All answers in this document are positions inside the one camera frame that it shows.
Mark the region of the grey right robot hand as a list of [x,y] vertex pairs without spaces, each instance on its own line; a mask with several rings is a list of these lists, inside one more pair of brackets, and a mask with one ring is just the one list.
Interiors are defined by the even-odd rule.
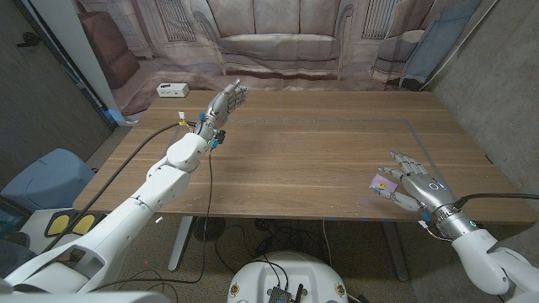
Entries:
[[378,184],[370,186],[372,192],[405,210],[428,211],[431,218],[435,219],[440,232],[451,240],[479,229],[462,210],[454,206],[456,198],[451,191],[441,181],[429,175],[421,163],[401,152],[392,151],[391,155],[402,170],[381,167],[380,171],[398,179],[410,196],[391,192]]

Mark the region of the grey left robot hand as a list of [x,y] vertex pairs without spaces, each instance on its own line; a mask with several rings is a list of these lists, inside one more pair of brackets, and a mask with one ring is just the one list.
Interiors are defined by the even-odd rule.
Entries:
[[226,124],[228,116],[245,103],[248,89],[240,79],[227,85],[208,104],[205,117],[195,126],[194,133],[210,140]]

